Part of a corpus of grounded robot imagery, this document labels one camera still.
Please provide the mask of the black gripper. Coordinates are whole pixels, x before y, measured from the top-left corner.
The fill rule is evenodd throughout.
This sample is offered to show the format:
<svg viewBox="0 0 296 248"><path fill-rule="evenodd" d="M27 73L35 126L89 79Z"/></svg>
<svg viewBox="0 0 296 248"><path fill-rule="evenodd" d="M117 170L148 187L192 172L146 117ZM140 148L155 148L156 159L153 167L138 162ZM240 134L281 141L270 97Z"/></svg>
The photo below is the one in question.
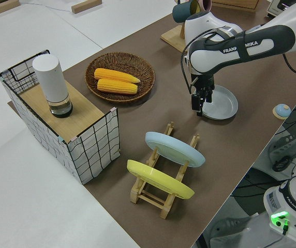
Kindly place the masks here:
<svg viewBox="0 0 296 248"><path fill-rule="evenodd" d="M191 74L191 81L196 89L195 94L191 96L191 107L197 116L202 117L201 97L206 97L207 103L212 103L212 93L215 88L214 76L212 74Z"/></svg>

